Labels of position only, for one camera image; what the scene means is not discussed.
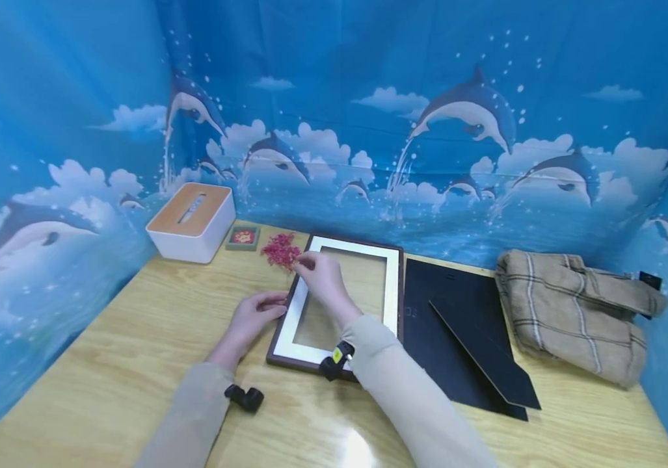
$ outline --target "brown picture frame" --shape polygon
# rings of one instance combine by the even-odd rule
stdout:
[[[338,250],[354,253],[364,253],[365,255],[385,256],[387,258],[386,275],[391,281],[387,281],[384,288],[384,297],[388,297],[393,289],[395,290],[396,298],[395,301],[385,301],[383,321],[384,324],[394,332],[399,341],[403,341],[405,265],[403,248],[352,239],[349,237],[326,235],[326,233],[311,233],[310,238],[308,239],[308,244],[305,246],[305,251],[307,252],[308,250],[311,250],[311,248],[319,251],[322,247],[337,248]],[[395,281],[393,276],[388,277],[389,271],[391,275],[395,275]],[[289,288],[289,294],[287,295],[286,306],[288,312],[281,317],[278,324],[276,324],[274,336],[271,338],[269,351],[266,353],[266,363],[283,366],[289,369],[318,373],[320,361],[326,356],[330,356],[333,350],[310,348],[310,346],[293,344],[293,341],[291,341],[294,338],[294,332],[299,324],[305,302],[308,299],[308,287],[304,284],[304,281],[302,284],[300,284],[300,282],[300,276],[296,275]],[[284,340],[284,342],[281,346],[278,346],[280,344],[280,339]],[[345,366],[341,378],[356,381],[354,374],[349,370],[349,365]]]

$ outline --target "glass pane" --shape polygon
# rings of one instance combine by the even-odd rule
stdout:
[[[364,255],[338,248],[322,247],[321,252],[336,258],[341,264],[344,285],[354,303],[366,314],[383,320],[385,290],[384,257]],[[294,343],[324,350],[333,350],[339,343],[339,327],[329,319],[328,314],[311,294],[305,305],[297,327]]]

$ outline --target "person's right hand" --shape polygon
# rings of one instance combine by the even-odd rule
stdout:
[[[321,252],[304,252],[293,267],[308,290],[323,304],[340,328],[357,320],[362,311],[349,297],[336,258]]]

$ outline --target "plaid cloth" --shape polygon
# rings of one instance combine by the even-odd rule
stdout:
[[[638,381],[646,342],[632,320],[665,309],[659,291],[587,268],[577,255],[521,250],[500,255],[495,278],[522,350],[564,359],[623,388]]]

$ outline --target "white tissue box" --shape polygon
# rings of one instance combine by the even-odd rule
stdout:
[[[235,222],[232,189],[186,183],[146,226],[165,258],[207,264]]]

